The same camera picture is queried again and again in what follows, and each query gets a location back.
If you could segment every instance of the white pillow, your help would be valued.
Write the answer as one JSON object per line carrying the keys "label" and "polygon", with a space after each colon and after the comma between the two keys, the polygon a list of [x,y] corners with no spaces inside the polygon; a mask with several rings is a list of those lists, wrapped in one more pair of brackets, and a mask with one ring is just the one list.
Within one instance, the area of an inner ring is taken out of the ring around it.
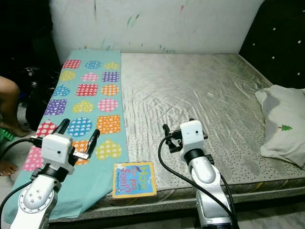
{"label": "white pillow", "polygon": [[273,85],[255,96],[266,123],[261,155],[296,163],[305,170],[305,89]]}

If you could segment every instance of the headboard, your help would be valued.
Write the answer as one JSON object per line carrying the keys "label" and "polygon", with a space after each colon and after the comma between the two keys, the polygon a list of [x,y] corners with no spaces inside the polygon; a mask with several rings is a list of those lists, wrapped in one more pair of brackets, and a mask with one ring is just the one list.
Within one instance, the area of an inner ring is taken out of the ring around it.
{"label": "headboard", "polygon": [[239,54],[272,83],[305,88],[305,1],[265,0]]}

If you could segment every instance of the purple square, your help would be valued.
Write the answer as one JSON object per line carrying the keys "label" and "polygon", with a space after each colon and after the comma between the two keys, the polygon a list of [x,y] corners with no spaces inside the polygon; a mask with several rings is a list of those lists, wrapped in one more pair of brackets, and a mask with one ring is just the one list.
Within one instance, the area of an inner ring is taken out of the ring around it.
{"label": "purple square", "polygon": [[44,115],[62,115],[65,110],[66,103],[66,99],[50,100]]}
{"label": "purple square", "polygon": [[118,82],[120,77],[119,72],[103,72],[102,80],[104,82]]}

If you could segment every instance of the teal blanket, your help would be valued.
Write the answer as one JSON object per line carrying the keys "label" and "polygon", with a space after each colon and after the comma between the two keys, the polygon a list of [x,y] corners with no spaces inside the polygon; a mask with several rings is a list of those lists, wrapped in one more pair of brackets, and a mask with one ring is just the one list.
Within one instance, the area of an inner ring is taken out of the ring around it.
{"label": "teal blanket", "polygon": [[[62,183],[50,219],[78,217],[112,190],[113,164],[128,162],[120,52],[87,49],[71,52],[36,135],[52,133],[64,118],[70,119],[65,135],[73,138],[78,151],[86,150],[96,128],[101,135],[90,160],[79,159],[74,173]],[[13,189],[27,183],[33,170],[42,167],[42,163],[41,149],[32,147]],[[19,193],[5,207],[8,223],[17,213]]]}

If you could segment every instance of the gray mattress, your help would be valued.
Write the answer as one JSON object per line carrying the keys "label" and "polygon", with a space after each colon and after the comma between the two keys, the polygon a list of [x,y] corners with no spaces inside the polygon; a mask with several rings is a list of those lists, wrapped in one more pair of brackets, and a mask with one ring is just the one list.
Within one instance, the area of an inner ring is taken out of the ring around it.
{"label": "gray mattress", "polygon": [[[264,117],[254,93],[272,85],[237,54],[122,53],[122,91],[131,162],[153,161],[155,197],[114,200],[111,195],[71,221],[194,208],[195,190],[166,171],[157,149],[162,125],[178,129],[200,120],[205,148],[231,187],[236,202],[305,194],[305,171],[260,155]],[[179,153],[162,150],[167,165],[190,178]]]}

